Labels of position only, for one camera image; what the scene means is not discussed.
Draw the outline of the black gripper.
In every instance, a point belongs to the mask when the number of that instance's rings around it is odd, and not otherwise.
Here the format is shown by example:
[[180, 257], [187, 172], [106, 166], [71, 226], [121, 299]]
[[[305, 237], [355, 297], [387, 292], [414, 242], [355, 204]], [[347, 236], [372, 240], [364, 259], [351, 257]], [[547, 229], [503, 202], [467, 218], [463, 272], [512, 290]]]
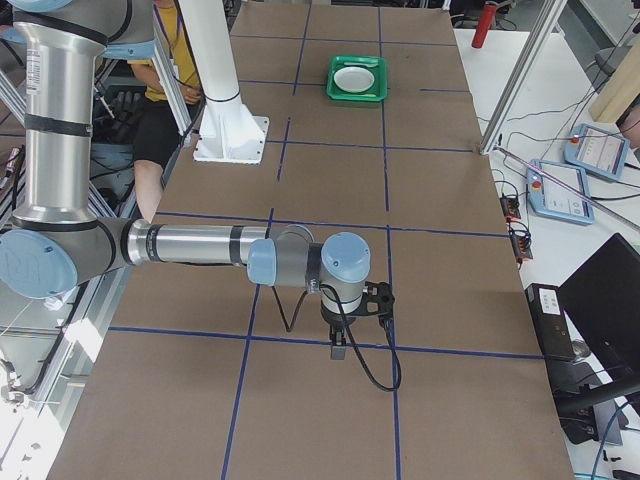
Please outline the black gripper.
[[345, 326], [350, 326], [356, 320], [353, 315], [341, 315], [321, 305], [321, 315], [323, 320], [330, 325], [330, 359], [344, 360], [346, 356], [347, 342], [345, 340]]

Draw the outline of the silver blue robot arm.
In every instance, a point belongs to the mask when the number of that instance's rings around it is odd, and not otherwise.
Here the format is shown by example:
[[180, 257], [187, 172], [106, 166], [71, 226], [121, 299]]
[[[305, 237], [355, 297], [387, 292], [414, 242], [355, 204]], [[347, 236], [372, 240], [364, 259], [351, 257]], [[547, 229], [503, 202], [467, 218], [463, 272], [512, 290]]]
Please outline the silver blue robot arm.
[[88, 206], [95, 62], [147, 59], [157, 48], [148, 1], [17, 1], [27, 43], [26, 191], [1, 238], [1, 278], [43, 299], [146, 262], [243, 267], [253, 283], [319, 293], [331, 355], [354, 345], [366, 314], [370, 250], [353, 233], [318, 243], [300, 225], [161, 225], [99, 217]]

